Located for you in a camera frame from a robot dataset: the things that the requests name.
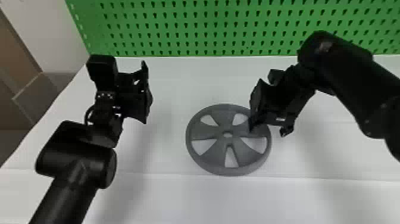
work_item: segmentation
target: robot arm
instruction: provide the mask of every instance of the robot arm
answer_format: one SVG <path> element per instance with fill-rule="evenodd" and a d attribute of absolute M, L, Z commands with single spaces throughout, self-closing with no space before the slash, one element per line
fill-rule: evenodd
<path fill-rule="evenodd" d="M 80 224 L 99 188 L 114 179 L 114 147 L 130 117 L 146 123 L 153 97 L 144 61 L 134 73 L 119 73 L 115 58 L 92 55 L 86 63 L 95 82 L 95 104 L 85 123 L 60 124 L 36 160 L 36 171 L 54 178 L 30 224 Z"/>
<path fill-rule="evenodd" d="M 249 127 L 281 126 L 293 132 L 295 120 L 315 94 L 335 95 L 368 137 L 385 139 L 400 160 L 400 79 L 373 61 L 372 54 L 327 32 L 313 33 L 298 51 L 298 64 L 271 70 L 270 84 L 261 79 L 251 99 Z"/>

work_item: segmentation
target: green pegboard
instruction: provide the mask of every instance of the green pegboard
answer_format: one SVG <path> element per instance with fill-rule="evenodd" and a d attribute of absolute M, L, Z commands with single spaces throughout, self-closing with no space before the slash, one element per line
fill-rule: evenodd
<path fill-rule="evenodd" d="M 66 2 L 92 54 L 295 55 L 315 30 L 400 53 L 400 0 Z"/>

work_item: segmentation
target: wheel spoke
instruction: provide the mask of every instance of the wheel spoke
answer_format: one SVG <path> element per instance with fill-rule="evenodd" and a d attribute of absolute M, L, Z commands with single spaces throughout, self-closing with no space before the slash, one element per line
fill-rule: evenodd
<path fill-rule="evenodd" d="M 248 145 L 246 145 L 240 138 L 235 138 L 232 145 L 235 152 L 236 160 L 239 166 L 247 166 L 257 161 L 261 154 Z"/>
<path fill-rule="evenodd" d="M 228 126 L 232 125 L 236 113 L 233 110 L 214 110 L 210 115 L 219 126 Z"/>
<path fill-rule="evenodd" d="M 252 132 L 249 132 L 249 123 L 247 121 L 239 125 L 233 126 L 232 131 L 237 136 L 244 138 L 264 138 L 267 137 L 270 133 L 267 125 L 257 126 L 253 129 Z"/>
<path fill-rule="evenodd" d="M 211 126 L 198 121 L 193 125 L 191 138 L 192 140 L 206 140 L 217 138 L 219 134 L 219 129 L 220 128 L 218 126 Z"/>
<path fill-rule="evenodd" d="M 201 157 L 209 164 L 224 167 L 227 151 L 227 141 L 218 139 Z"/>

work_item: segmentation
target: white wall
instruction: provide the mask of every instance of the white wall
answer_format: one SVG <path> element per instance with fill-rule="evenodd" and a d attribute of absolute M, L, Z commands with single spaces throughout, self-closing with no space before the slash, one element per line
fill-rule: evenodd
<path fill-rule="evenodd" d="M 63 0 L 0 0 L 0 7 L 44 72 L 75 73 L 86 62 Z"/>

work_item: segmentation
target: white surface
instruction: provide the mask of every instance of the white surface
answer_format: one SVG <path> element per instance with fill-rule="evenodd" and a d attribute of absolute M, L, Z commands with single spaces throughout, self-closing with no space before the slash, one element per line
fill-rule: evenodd
<path fill-rule="evenodd" d="M 73 72 L 88 53 L 63 0 L 0 0 L 0 7 L 44 72 Z"/>
<path fill-rule="evenodd" d="M 376 57 L 395 74 L 399 59 Z M 400 163 L 383 141 L 361 134 L 336 98 L 321 93 L 293 134 L 279 138 L 271 128 L 270 157 L 247 177 L 211 176 L 187 153 L 185 129 L 196 112 L 223 102 L 248 106 L 258 78 L 294 64 L 294 57 L 145 61 L 155 99 L 148 124 L 125 121 L 116 179 L 98 192 L 85 223 L 400 222 Z M 139 64 L 118 59 L 120 71 Z M 60 122 L 82 121 L 94 93 L 83 68 L 2 167 L 0 223 L 30 219 L 51 181 L 33 171 L 40 149 Z"/>

